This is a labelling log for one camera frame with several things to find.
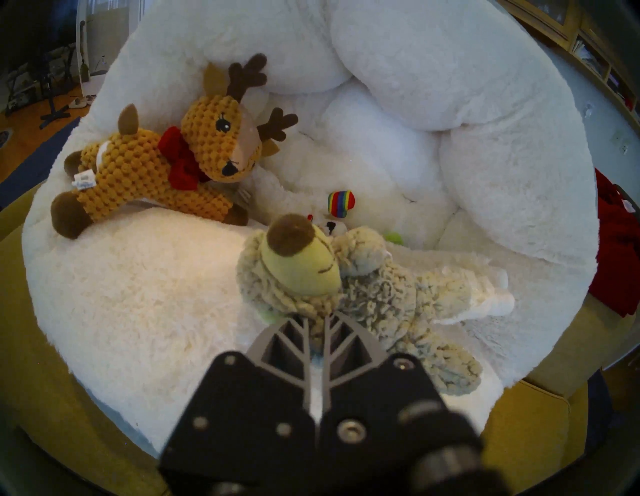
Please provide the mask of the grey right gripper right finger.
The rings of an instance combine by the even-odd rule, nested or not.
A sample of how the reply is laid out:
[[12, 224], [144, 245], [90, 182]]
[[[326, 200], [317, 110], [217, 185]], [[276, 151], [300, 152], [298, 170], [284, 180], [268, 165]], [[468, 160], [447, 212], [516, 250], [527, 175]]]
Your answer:
[[322, 357], [322, 411], [327, 412], [338, 387], [379, 367], [388, 354], [360, 323], [334, 312], [324, 319]]

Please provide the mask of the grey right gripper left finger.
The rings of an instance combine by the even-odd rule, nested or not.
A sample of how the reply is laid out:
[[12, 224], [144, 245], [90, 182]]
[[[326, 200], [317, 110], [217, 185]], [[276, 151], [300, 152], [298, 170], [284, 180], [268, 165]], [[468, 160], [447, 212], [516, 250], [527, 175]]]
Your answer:
[[311, 347], [309, 319], [288, 316], [264, 328], [246, 353], [257, 367], [296, 387], [301, 404], [311, 412]]

